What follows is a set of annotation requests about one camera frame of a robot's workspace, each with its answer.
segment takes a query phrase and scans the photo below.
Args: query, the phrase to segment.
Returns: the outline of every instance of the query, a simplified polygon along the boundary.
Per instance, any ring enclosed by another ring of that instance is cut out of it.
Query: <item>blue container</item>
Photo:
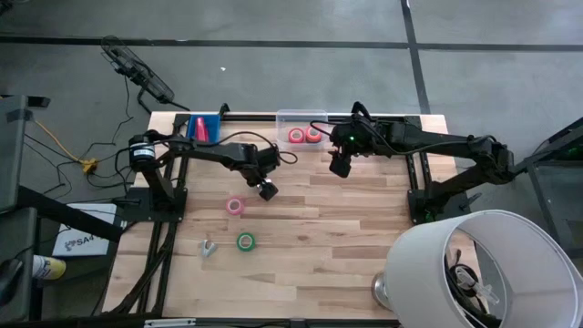
[[[209,132],[209,142],[217,142],[220,138],[220,116],[217,114],[190,116],[189,128],[186,132],[187,138],[194,138],[197,128],[197,118],[204,119],[204,125]]]

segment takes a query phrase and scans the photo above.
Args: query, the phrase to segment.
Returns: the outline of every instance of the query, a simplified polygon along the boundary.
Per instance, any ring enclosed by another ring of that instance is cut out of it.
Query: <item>plastic bin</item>
[[[207,127],[209,132],[209,142],[217,142],[220,138],[220,115],[217,114],[205,114],[197,115],[193,114],[189,120],[189,127],[186,132],[187,138],[194,138],[196,133],[196,121],[197,118],[204,119],[204,125]]]
[[[319,142],[308,142],[305,134],[310,127],[310,122],[320,120],[327,122],[328,113],[323,109],[280,109],[275,117],[277,129],[277,145],[282,150],[321,150],[324,143],[329,141],[328,136],[322,134]],[[314,124],[316,127],[330,132],[327,124]],[[290,142],[290,132],[301,129],[304,134],[304,141],[300,143]]]

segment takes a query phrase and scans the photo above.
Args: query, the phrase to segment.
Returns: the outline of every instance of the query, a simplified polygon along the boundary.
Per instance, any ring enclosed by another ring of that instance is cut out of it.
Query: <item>green tape roll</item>
[[[243,241],[249,241],[246,246],[243,246]],[[237,237],[237,248],[239,251],[250,251],[255,248],[255,237],[248,232],[243,232]]]

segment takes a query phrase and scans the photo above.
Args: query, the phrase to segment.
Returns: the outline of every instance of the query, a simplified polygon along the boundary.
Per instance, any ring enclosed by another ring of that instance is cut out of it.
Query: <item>red tape roll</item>
[[[301,128],[292,128],[288,133],[288,138],[291,143],[303,143],[304,134]]]
[[[320,142],[322,140],[322,133],[315,128],[307,127],[306,140],[308,142]]]

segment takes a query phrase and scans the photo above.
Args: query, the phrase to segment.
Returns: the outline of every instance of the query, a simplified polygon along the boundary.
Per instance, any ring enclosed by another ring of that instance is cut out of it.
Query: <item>tape roll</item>
[[[226,209],[231,215],[239,215],[245,210],[245,205],[243,205],[243,200],[239,197],[232,197],[227,200]]]
[[[322,140],[322,133],[315,128],[308,127],[306,129],[306,140],[308,142],[320,142]]]
[[[302,143],[304,140],[303,130],[301,128],[292,128],[288,133],[288,139],[291,143]]]
[[[255,248],[255,237],[248,232],[243,232],[237,237],[237,248],[239,251],[251,251]]]

